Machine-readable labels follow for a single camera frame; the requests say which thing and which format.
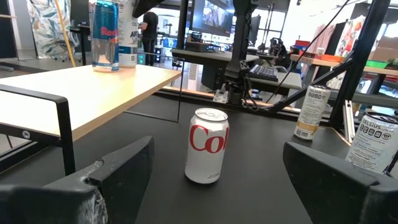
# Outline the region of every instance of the energy drink can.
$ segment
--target energy drink can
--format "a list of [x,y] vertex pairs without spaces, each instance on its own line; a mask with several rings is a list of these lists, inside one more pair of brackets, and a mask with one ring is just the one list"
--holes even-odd
[[119,66],[137,65],[138,20],[132,16],[136,0],[112,0],[119,4]]
[[367,112],[356,131],[346,161],[383,174],[398,151],[398,118]]
[[91,52],[93,69],[98,72],[119,71],[118,4],[89,0]]
[[323,111],[328,103],[330,88],[311,85],[307,89],[303,107],[294,134],[304,140],[312,140],[319,127]]

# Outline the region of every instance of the keyboard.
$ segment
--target keyboard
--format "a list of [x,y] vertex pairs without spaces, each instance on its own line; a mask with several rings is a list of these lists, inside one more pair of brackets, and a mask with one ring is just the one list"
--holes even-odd
[[276,68],[268,68],[260,65],[255,65],[252,69],[250,69],[249,77],[273,82],[279,81],[278,70]]

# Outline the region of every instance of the can lid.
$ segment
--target can lid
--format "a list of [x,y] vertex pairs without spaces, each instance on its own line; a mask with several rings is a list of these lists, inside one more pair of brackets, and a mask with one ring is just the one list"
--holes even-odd
[[366,115],[391,124],[398,124],[398,118],[377,112],[367,112]]
[[226,113],[213,108],[200,108],[195,111],[195,114],[207,121],[225,121],[228,118]]

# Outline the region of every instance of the black cable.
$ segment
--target black cable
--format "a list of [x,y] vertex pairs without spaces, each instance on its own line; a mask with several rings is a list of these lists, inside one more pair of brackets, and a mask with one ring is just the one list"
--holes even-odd
[[285,78],[281,81],[281,83],[278,85],[278,87],[276,88],[276,90],[273,92],[273,94],[268,98],[268,100],[266,101],[266,103],[268,103],[268,101],[278,92],[280,86],[283,84],[283,82],[285,81],[285,79],[287,78],[287,76],[291,73],[291,71],[293,70],[293,68],[295,68],[297,66],[297,64],[299,63],[300,59],[303,57],[303,55],[307,52],[307,50],[310,48],[310,46],[318,39],[319,36],[321,36],[321,34],[326,30],[326,28],[329,27],[329,25],[336,19],[336,17],[338,16],[338,14],[341,12],[341,10],[343,10],[343,8],[347,5],[347,3],[349,2],[349,0],[347,0],[342,7],[340,8],[340,10],[336,13],[336,15],[331,19],[331,21],[321,30],[321,32],[311,41],[310,45],[304,50],[303,54],[300,55],[300,57],[297,59],[297,61],[291,66],[289,72],[286,74]]
[[10,145],[10,148],[12,149],[12,143],[11,143],[10,137],[8,135],[6,135],[6,137],[7,137],[8,145]]
[[[257,103],[254,101],[254,99],[251,97],[250,92],[249,92],[250,89],[251,89],[251,81],[250,81],[249,76],[247,74],[245,74],[245,76],[243,76],[243,90],[244,90],[244,94],[246,96],[243,98],[243,102],[244,102],[244,105],[247,108],[249,108],[249,110],[256,112],[259,110],[259,107],[258,107]],[[248,104],[247,97],[253,102],[254,106],[251,106]]]

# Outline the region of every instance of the red coke logo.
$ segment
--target red coke logo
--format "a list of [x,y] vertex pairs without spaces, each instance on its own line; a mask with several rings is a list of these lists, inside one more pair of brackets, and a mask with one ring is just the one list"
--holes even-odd
[[[204,150],[206,150],[206,151],[208,151],[208,152],[210,152],[210,153],[217,153],[217,152],[220,152],[221,150],[225,150],[226,142],[227,142],[227,140],[228,140],[229,128],[226,128],[226,132],[225,132],[225,136],[224,136],[224,137],[221,137],[221,136],[214,136],[214,137],[208,138],[208,139],[206,140],[206,142],[205,142],[205,147],[202,148],[202,149],[196,147],[195,144],[194,144],[194,142],[193,142],[193,136],[194,136],[194,134],[195,134],[195,131],[199,131],[199,130],[197,130],[197,129],[202,129],[202,130],[206,133],[206,135],[208,135],[208,133],[209,133],[209,130],[208,130],[207,128],[203,127],[202,125],[197,125],[197,124],[196,124],[196,125],[193,125],[193,126],[191,127],[191,131],[190,131],[190,133],[189,133],[189,142],[190,142],[192,148],[194,148],[194,150],[197,150],[197,151],[204,151]],[[214,150],[212,150],[212,148],[211,148],[211,144],[213,143],[213,141],[214,141],[215,139],[218,140],[218,146],[217,146],[217,149],[214,151]]]
[[107,36],[116,36],[118,34],[118,30],[108,30],[106,27],[101,27],[101,35]]

